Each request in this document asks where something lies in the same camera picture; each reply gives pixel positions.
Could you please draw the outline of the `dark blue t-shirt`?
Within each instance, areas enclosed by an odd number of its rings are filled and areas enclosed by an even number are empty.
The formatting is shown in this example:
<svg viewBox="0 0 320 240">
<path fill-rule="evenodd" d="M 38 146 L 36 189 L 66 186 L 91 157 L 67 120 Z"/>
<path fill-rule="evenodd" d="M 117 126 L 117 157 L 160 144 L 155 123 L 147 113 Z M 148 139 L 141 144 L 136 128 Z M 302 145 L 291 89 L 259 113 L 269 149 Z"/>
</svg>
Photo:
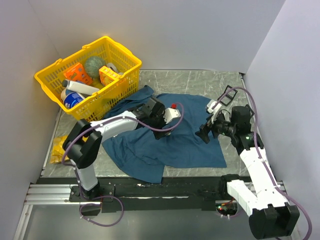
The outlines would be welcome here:
<svg viewBox="0 0 320 240">
<path fill-rule="evenodd" d="M 121 171 L 135 179 L 160 183 L 166 166 L 179 169 L 227 166 L 219 140 L 211 137 L 206 144 L 195 134 L 208 116 L 209 98 L 173 93 L 162 93 L 156 98 L 166 107 L 181 103 L 183 120 L 169 136 L 159 140 L 151 130 L 142 127 L 104 141 L 104 150 Z"/>
</svg>

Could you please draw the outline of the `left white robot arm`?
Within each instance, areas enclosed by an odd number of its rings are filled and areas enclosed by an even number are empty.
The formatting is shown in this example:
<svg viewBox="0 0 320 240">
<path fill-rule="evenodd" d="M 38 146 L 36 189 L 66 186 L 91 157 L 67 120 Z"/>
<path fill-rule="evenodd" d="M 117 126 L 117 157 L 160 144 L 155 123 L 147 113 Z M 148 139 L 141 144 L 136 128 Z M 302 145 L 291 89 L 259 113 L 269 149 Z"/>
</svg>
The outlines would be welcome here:
<svg viewBox="0 0 320 240">
<path fill-rule="evenodd" d="M 166 108 L 157 98 L 151 97 L 147 103 L 130 107 L 116 116 L 88 122 L 78 120 L 62 145 L 64 156 L 71 161 L 76 174 L 79 191 L 87 201 L 94 201 L 100 195 L 94 162 L 101 143 L 119 134 L 149 126 L 158 140 L 171 131 L 163 127 L 181 116 L 174 107 Z"/>
</svg>

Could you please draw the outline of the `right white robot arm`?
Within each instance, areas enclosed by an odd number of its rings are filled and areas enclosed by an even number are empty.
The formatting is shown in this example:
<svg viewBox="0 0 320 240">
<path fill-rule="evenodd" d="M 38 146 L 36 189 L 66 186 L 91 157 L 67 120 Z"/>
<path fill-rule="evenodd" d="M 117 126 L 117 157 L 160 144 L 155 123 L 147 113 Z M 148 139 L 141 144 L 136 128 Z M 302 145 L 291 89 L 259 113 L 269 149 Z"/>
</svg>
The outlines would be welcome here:
<svg viewBox="0 0 320 240">
<path fill-rule="evenodd" d="M 274 175 L 266 157 L 261 138 L 252 131 L 251 118 L 254 112 L 249 105 L 235 106 L 230 119 L 226 120 L 216 101 L 207 104 L 207 122 L 195 134 L 206 144 L 209 133 L 229 137 L 249 173 L 254 187 L 252 192 L 240 176 L 227 174 L 221 177 L 218 193 L 223 199 L 233 197 L 248 215 L 252 235 L 257 239 L 290 236 L 300 217 L 296 205 L 277 191 Z"/>
</svg>

